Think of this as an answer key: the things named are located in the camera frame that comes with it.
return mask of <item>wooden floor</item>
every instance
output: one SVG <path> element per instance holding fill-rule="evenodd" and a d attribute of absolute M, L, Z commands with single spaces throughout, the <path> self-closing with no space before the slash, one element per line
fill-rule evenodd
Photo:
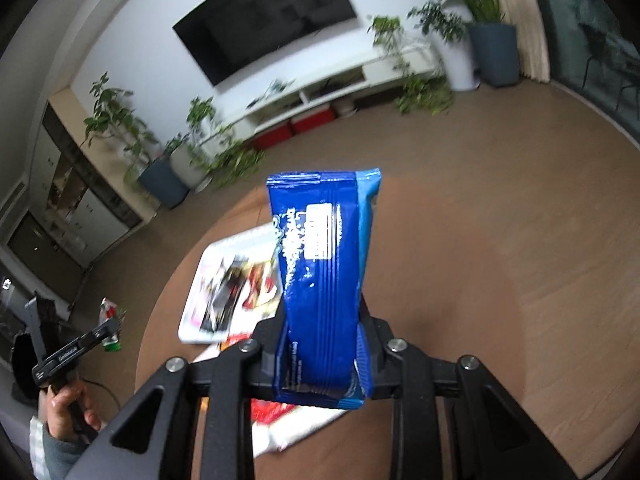
<path fill-rule="evenodd" d="M 92 353 L 86 377 L 123 400 L 132 394 L 140 339 L 167 279 L 267 174 L 374 166 L 427 183 L 498 254 L 522 320 L 522 362 L 504 356 L 522 368 L 510 389 L 578 475 L 589 472 L 640 421 L 640 152 L 575 98 L 532 82 L 459 94 L 435 117 L 365 110 L 270 150 L 247 181 L 161 213 L 89 279 L 78 323 L 97 320 L 103 296 L 128 313 L 124 350 Z M 95 396 L 112 415 L 108 398 Z"/>

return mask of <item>beige curtain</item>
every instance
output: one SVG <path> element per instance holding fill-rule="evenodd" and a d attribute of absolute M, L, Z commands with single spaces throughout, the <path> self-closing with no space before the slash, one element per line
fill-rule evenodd
<path fill-rule="evenodd" d="M 549 53 L 537 0 L 500 0 L 506 21 L 516 26 L 522 73 L 549 82 Z"/>

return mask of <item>person's arm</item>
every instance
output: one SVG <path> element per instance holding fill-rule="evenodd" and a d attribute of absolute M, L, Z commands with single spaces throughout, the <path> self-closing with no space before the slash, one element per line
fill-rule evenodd
<path fill-rule="evenodd" d="M 86 394 L 84 383 L 74 381 L 61 388 L 56 395 L 50 387 L 47 392 L 47 423 L 42 430 L 42 444 L 51 480 L 63 480 L 87 448 L 74 432 L 67 409 L 78 399 L 82 400 L 86 408 L 84 420 L 95 430 L 100 430 L 100 418 L 91 409 L 91 399 Z"/>

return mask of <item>blue snack package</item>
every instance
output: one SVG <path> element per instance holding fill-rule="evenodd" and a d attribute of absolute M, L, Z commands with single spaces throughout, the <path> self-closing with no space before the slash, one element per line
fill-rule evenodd
<path fill-rule="evenodd" d="M 267 180 L 287 313 L 287 390 L 331 399 L 359 396 L 356 404 L 362 403 L 354 366 L 356 346 L 362 346 L 358 310 L 371 199 L 380 179 L 380 170 L 370 170 L 283 173 Z"/>

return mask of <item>red box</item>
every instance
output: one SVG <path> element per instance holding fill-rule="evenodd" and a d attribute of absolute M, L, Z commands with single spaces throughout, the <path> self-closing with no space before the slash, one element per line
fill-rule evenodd
<path fill-rule="evenodd" d="M 293 130 L 291 129 L 289 121 L 287 121 L 286 123 L 277 124 L 273 128 L 269 128 L 258 134 L 257 137 L 249 141 L 249 144 L 256 150 L 266 150 L 291 137 L 293 137 Z"/>
<path fill-rule="evenodd" d="M 335 121 L 335 112 L 334 109 L 331 108 L 331 105 L 327 104 L 295 116 L 291 120 L 291 126 L 293 127 L 294 134 L 297 135 L 313 130 L 331 121 Z"/>

